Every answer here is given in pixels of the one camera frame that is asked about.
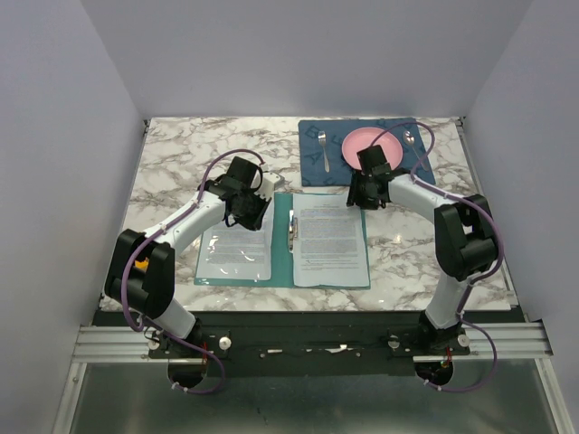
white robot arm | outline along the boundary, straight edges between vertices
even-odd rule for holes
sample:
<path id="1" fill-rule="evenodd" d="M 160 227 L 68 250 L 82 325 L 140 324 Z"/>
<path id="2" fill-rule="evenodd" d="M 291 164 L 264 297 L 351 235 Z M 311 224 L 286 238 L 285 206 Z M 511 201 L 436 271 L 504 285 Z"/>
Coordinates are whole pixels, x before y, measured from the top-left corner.
<path id="1" fill-rule="evenodd" d="M 207 229 L 230 217 L 248 230 L 258 230 L 281 181 L 281 176 L 262 172 L 257 165 L 235 157 L 226 174 L 206 182 L 201 201 L 183 220 L 170 225 L 191 210 L 196 198 L 144 232 L 125 230 L 119 235 L 105 293 L 121 300 L 122 274 L 130 255 L 138 245 L 161 230 L 131 268 L 127 281 L 128 305 L 171 335 L 186 339 L 194 330 L 196 318 L 173 297 L 175 257 Z"/>
<path id="2" fill-rule="evenodd" d="M 465 203 L 433 193 L 415 183 L 408 171 L 392 170 L 380 146 L 360 151 L 361 170 L 352 173 L 347 204 L 376 210 L 397 203 L 419 213 L 435 229 L 436 258 L 442 268 L 436 292 L 424 312 L 429 339 L 460 326 L 457 314 L 470 294 L 470 281 L 490 268 L 498 257 L 496 234 L 487 220 Z M 465 198 L 490 214 L 486 199 Z"/>

folder clip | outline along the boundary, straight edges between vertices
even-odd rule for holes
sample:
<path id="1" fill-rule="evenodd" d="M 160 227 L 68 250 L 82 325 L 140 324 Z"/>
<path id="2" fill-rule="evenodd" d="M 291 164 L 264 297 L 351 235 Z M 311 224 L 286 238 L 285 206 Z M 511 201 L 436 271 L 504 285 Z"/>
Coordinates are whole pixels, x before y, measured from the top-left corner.
<path id="1" fill-rule="evenodd" d="M 293 253 L 293 241 L 298 239 L 298 217 L 294 217 L 293 210 L 289 210 L 288 249 Z"/>

spoon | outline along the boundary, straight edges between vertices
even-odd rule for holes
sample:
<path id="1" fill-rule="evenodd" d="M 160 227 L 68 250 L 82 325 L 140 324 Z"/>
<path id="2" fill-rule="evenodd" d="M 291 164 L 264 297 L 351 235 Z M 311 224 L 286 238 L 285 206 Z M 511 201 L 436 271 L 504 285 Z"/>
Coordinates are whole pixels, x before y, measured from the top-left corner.
<path id="1" fill-rule="evenodd" d="M 414 146 L 413 133 L 411 133 L 410 131 L 404 131 L 403 139 L 404 139 L 404 143 L 413 149 L 414 154 L 416 155 L 416 158 L 418 158 L 420 160 L 420 156 L 418 155 L 418 151 L 416 150 L 416 146 Z M 421 161 L 420 164 L 422 166 L 422 169 L 424 169 L 426 172 L 428 172 L 428 167 L 426 167 L 426 164 L 423 161 Z"/>

blue placemat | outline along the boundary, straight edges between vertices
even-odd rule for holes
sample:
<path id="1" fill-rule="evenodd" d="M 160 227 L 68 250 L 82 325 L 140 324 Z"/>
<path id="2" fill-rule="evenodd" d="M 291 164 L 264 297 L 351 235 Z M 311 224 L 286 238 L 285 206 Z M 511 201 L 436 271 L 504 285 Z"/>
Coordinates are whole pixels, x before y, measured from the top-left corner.
<path id="1" fill-rule="evenodd" d="M 301 120 L 299 122 L 299 164 L 301 166 L 301 184 L 304 187 L 324 185 L 350 185 L 352 168 L 342 156 L 344 137 L 361 127 L 379 127 L 387 129 L 401 122 L 412 122 L 414 118 L 398 119 L 340 119 L 340 120 Z M 403 158 L 401 167 L 412 169 L 418 158 L 414 151 L 403 141 L 403 132 L 410 131 L 414 136 L 414 147 L 419 155 L 424 154 L 424 143 L 416 125 L 395 128 L 391 133 L 402 145 Z M 326 153 L 330 171 L 324 170 L 324 154 L 318 142 L 318 132 L 326 132 Z M 435 184 L 430 162 L 426 162 L 429 171 L 421 167 L 416 175 L 429 184 Z"/>

silver spoon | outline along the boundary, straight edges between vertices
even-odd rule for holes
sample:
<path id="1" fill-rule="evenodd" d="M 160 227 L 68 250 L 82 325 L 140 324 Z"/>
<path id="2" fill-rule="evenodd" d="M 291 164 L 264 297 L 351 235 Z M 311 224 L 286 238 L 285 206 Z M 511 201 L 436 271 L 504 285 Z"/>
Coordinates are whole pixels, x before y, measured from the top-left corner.
<path id="1" fill-rule="evenodd" d="M 322 146 L 322 149 L 324 150 L 324 170 L 326 170 L 326 173 L 329 173 L 329 161 L 327 160 L 326 155 L 326 131 L 320 131 L 318 133 L 318 142 L 319 145 Z"/>
<path id="2" fill-rule="evenodd" d="M 416 155 L 416 158 L 418 158 L 420 160 L 420 156 L 418 155 L 418 151 L 416 150 L 416 146 L 414 146 L 413 133 L 411 133 L 410 131 L 404 131 L 403 139 L 404 139 L 404 143 L 413 149 L 414 154 Z M 420 164 L 422 166 L 422 169 L 424 169 L 426 172 L 428 172 L 428 167 L 426 167 L 426 164 L 423 161 L 421 161 Z"/>

